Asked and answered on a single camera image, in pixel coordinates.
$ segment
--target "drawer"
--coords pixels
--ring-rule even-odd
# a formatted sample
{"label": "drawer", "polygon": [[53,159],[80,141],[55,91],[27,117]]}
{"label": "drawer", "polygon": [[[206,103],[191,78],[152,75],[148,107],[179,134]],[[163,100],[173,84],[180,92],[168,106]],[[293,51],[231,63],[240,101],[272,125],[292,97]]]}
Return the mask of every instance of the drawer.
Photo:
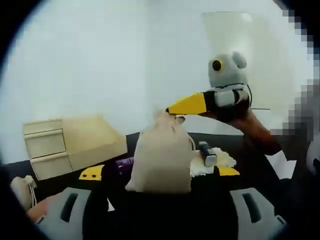
{"label": "drawer", "polygon": [[38,180],[44,180],[72,172],[66,152],[31,159]]}
{"label": "drawer", "polygon": [[38,158],[66,151],[62,129],[24,135],[30,158]]}
{"label": "drawer", "polygon": [[23,125],[23,134],[35,134],[46,131],[59,130],[63,128],[62,119],[37,121]]}

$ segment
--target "black eye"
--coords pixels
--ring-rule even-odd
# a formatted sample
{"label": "black eye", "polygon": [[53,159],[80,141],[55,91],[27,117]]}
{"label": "black eye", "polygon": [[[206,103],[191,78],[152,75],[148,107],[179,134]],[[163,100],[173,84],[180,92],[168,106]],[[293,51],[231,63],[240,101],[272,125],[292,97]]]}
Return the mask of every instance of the black eye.
{"label": "black eye", "polygon": [[215,70],[215,71],[220,71],[221,70],[221,62],[218,61],[218,60],[214,60],[213,63],[212,63],[212,68]]}

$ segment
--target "yellow beak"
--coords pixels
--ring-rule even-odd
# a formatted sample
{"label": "yellow beak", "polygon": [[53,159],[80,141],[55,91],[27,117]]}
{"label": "yellow beak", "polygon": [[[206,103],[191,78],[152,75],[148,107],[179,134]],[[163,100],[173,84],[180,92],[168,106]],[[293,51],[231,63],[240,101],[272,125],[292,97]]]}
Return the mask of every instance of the yellow beak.
{"label": "yellow beak", "polygon": [[203,92],[193,94],[175,104],[169,106],[166,111],[177,115],[198,115],[207,112],[205,96]]}

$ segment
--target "white wall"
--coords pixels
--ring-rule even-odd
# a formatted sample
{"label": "white wall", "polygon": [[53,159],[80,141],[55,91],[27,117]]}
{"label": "white wall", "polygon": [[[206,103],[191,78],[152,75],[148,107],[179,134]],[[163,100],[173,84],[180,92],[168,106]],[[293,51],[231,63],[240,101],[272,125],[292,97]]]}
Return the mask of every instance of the white wall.
{"label": "white wall", "polygon": [[[301,36],[295,35],[294,24],[283,17],[283,11],[272,0],[151,0],[148,8],[150,35],[147,70],[148,88],[151,89],[149,99],[153,108],[164,108],[180,98],[210,88],[208,61],[218,51],[208,39],[202,13],[229,11],[245,12],[259,21],[264,20],[266,26],[263,29],[269,30],[273,35],[270,37],[274,38],[271,45],[263,44],[264,39],[261,39],[262,44],[254,45],[255,51],[259,50],[260,54],[255,61],[261,62],[264,59],[261,55],[264,54],[267,59],[263,63],[275,62],[275,70],[271,72],[268,72],[268,68],[262,68],[263,65],[256,64],[253,74],[256,78],[254,88],[259,87],[260,94],[263,93],[263,88],[267,89],[263,99],[269,101],[269,98],[272,103],[267,105],[277,107],[281,92],[286,97],[291,97],[288,94],[290,87],[294,86],[291,89],[299,90],[306,81],[307,74],[312,75],[312,62],[307,62],[307,49],[304,47],[306,44],[301,43]],[[223,21],[218,24],[223,28]],[[273,54],[279,50],[280,56],[269,54],[268,50],[263,49],[266,46],[272,47]],[[265,107],[261,97],[254,96],[253,101],[257,100],[261,105],[255,107]],[[287,108],[283,106],[280,110],[257,110],[255,113],[267,128],[272,129],[281,122],[282,111],[287,112]],[[231,126],[199,116],[188,116],[184,124],[189,132],[241,134]]]}
{"label": "white wall", "polygon": [[27,20],[2,72],[0,152],[29,159],[23,123],[102,113],[122,134],[146,125],[144,0],[52,0]]}
{"label": "white wall", "polygon": [[[312,72],[307,50],[272,0],[51,0],[25,23],[0,87],[0,152],[28,159],[23,123],[103,113],[122,134],[150,124],[152,112],[209,88],[214,51],[202,13],[240,11],[264,18],[286,49],[294,86]],[[260,110],[269,129],[280,118]],[[188,116],[190,132],[241,134]]]}

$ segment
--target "plush bird toy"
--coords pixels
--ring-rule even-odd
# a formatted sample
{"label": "plush bird toy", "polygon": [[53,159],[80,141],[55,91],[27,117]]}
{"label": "plush bird toy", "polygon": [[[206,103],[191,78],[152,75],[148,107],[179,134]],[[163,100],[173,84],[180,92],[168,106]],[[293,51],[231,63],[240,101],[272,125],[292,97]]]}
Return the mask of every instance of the plush bird toy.
{"label": "plush bird toy", "polygon": [[247,63],[239,52],[220,54],[209,61],[208,75],[211,89],[186,97],[169,106],[166,111],[177,115],[198,115],[215,113],[217,119],[229,122],[242,118],[251,106],[251,99],[245,90],[248,87],[244,72]]}

